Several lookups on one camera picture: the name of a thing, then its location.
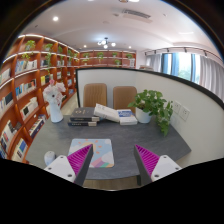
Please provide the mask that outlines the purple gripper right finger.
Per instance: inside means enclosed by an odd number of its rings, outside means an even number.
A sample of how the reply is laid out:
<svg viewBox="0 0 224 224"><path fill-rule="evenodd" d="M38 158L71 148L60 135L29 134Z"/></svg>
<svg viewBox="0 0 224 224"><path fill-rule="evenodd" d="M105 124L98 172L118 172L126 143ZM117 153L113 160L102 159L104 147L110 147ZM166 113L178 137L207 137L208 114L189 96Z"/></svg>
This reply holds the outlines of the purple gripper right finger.
<svg viewBox="0 0 224 224"><path fill-rule="evenodd" d="M134 146L134 157L140 173L140 183L147 185L174 172L181 167L168 155L158 156L142 146Z"/></svg>

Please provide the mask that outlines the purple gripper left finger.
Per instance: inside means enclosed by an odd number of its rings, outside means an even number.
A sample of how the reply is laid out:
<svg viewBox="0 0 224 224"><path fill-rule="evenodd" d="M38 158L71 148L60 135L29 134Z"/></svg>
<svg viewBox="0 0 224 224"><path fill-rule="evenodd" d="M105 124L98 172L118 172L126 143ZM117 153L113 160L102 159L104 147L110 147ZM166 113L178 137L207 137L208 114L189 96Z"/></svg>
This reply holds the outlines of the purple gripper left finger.
<svg viewBox="0 0 224 224"><path fill-rule="evenodd" d="M93 156L93 145L87 145L69 156L59 155L46 168L48 171L65 180L82 186Z"/></svg>

